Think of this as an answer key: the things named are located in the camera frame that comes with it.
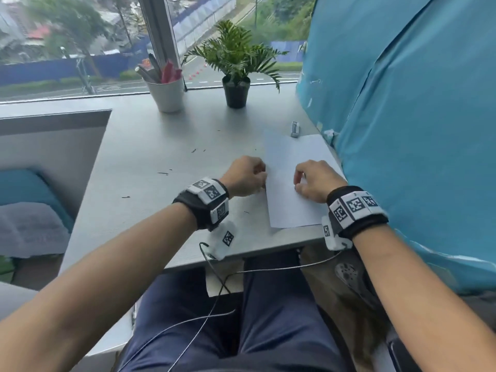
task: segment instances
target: wristband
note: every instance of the wristband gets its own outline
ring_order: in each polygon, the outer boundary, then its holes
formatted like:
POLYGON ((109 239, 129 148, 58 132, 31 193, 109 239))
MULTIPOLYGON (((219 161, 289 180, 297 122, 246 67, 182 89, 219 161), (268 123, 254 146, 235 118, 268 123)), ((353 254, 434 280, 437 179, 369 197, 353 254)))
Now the wristband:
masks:
POLYGON ((370 193, 350 185, 327 196, 329 220, 335 235, 352 240, 360 232, 389 222, 386 212, 370 193))
POLYGON ((182 191, 172 203, 188 206, 198 230, 213 231, 229 214, 229 192, 219 180, 204 177, 182 191))

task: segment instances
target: glass window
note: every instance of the glass window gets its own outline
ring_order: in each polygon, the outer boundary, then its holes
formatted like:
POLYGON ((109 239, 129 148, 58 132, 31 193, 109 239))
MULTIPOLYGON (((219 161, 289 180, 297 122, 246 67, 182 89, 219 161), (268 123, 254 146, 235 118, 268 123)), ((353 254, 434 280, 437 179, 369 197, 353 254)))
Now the glass window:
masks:
MULTIPOLYGON (((305 41, 310 31, 315 0, 166 0, 174 28, 180 61, 184 54, 208 38, 215 38, 214 24, 231 20, 251 31, 252 43, 264 43, 288 51, 277 57, 281 81, 300 76, 305 41)), ((220 86, 224 74, 213 70, 201 57, 183 65, 187 87, 220 86)), ((267 75, 250 74, 252 83, 272 82, 267 75)))
POLYGON ((138 0, 0 0, 0 102, 147 91, 138 0))

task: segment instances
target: hand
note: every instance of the hand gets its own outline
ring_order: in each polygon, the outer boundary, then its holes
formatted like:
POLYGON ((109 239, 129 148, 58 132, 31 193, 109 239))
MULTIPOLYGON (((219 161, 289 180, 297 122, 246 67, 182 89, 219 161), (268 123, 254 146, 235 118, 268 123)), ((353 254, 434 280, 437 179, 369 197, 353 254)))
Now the hand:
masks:
POLYGON ((303 197, 317 203, 325 203, 333 190, 348 185, 326 161, 307 161, 296 166, 294 189, 303 197), (301 183, 305 175, 307 184, 301 183))
POLYGON ((267 172, 265 163, 260 158, 243 156, 232 162, 227 172, 219 181, 229 192, 229 197, 246 197, 265 186, 267 172))

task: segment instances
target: pencil holder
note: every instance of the pencil holder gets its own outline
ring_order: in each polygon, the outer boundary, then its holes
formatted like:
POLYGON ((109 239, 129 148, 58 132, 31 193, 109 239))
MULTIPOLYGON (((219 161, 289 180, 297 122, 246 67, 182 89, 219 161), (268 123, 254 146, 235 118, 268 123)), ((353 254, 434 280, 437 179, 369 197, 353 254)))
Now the pencil holder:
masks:
POLYGON ((159 84, 146 82, 153 100, 157 104, 160 112, 172 113, 181 111, 184 108, 184 81, 183 77, 177 81, 159 84))

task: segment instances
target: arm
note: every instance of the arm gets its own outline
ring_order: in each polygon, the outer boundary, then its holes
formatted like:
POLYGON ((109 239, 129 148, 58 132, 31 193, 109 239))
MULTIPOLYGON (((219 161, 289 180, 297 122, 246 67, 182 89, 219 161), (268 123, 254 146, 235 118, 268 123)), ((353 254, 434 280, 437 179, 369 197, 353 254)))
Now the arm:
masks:
MULTIPOLYGON (((297 166, 295 189, 325 203, 347 185, 326 162, 297 166), (308 184, 302 184, 305 173, 308 184)), ((425 372, 492 370, 496 336, 387 225, 353 239, 401 340, 425 372)))
MULTIPOLYGON (((220 181, 247 196, 266 179, 260 158, 236 160, 220 181)), ((140 298, 196 230, 176 203, 85 256, 0 322, 2 369, 69 371, 140 298)))

